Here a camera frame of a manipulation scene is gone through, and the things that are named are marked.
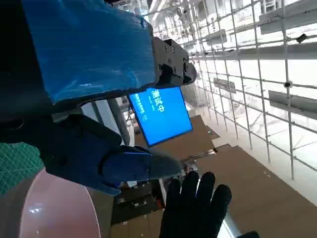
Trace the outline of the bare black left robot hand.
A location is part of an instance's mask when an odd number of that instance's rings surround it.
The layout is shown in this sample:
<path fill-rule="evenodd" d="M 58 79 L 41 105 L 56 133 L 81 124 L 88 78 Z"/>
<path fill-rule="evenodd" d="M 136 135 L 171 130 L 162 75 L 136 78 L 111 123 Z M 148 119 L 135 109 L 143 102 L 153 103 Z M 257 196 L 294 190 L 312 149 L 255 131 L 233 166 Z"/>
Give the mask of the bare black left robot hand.
<path fill-rule="evenodd" d="M 0 3 L 0 140 L 36 147 L 46 172 L 110 195 L 118 185 L 177 175 L 166 154 L 72 110 L 193 83 L 186 50 L 142 17 L 103 0 Z"/>

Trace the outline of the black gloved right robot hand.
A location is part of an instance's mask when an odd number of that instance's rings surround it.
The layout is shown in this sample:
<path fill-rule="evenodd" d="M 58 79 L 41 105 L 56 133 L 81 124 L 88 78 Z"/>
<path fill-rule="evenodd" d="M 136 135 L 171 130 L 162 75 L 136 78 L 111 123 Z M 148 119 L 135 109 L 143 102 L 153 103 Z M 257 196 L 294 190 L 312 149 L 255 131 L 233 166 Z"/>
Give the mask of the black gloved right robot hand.
<path fill-rule="evenodd" d="M 215 175 L 200 178 L 189 172 L 181 183 L 173 179 L 166 195 L 160 238 L 216 238 L 227 214 L 232 193 L 228 186 L 214 188 Z"/>

